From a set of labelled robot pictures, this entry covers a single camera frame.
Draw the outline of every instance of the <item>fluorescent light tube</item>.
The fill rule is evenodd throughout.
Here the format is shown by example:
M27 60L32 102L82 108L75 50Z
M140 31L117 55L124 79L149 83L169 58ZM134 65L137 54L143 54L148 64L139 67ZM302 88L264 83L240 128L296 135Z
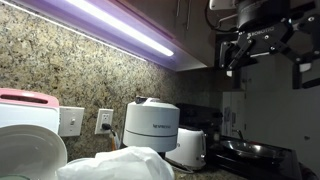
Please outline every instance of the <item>fluorescent light tube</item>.
M110 26L118 29L119 31L133 37L134 39L142 42L143 44L165 54L166 56L172 56L173 52L168 48L162 46L161 44L157 43L156 41L152 40L151 38L145 36L144 34L140 33L139 31L133 29L132 27L126 25L125 23L119 21L118 19L112 17L108 13L102 11L101 9L93 6L92 4L86 2L85 0L66 0L67 2L71 3L72 5L82 9L83 11L87 12L88 14L93 15L94 17L102 20L103 22L109 24Z

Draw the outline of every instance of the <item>wall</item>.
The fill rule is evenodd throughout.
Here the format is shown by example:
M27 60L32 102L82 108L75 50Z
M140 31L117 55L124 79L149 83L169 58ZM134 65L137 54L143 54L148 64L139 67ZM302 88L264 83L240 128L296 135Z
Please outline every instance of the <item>wall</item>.
M109 151L108 135L94 135L99 108L114 109L121 134L126 104L136 95L168 103L219 107L207 72L177 74L0 5L0 87L50 94L60 105L85 107L81 135L63 138L68 159Z
M296 150L299 161L320 177L320 87L292 90L291 62L281 55L275 60L273 90L247 92L245 137ZM319 70L320 62L315 61L304 81L319 78Z

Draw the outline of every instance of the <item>stovetop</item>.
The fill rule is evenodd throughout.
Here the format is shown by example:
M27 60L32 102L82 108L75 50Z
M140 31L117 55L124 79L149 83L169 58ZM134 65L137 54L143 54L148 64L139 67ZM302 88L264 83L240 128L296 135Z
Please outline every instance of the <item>stovetop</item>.
M284 148L281 150L284 159L272 161L243 158L216 146L207 150L207 164L217 165L248 179L302 180L296 152Z

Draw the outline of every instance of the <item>granite backsplash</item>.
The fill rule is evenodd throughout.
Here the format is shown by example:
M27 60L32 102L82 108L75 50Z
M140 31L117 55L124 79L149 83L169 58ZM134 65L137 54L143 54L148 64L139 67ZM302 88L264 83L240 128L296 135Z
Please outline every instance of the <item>granite backsplash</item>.
M108 135L94 135L99 108L114 109L112 126L121 134L126 104L137 95L220 106L222 95L213 91L207 72L170 71L5 4L0 13L0 87L85 108L81 135L63 138L69 161L111 149Z

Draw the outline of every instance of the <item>white plastic bag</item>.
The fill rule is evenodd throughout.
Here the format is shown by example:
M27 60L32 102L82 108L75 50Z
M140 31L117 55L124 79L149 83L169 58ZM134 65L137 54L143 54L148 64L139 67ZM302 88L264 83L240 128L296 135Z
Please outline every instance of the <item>white plastic bag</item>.
M171 166L148 147L127 147L75 160L58 169L57 176L59 180L174 179Z

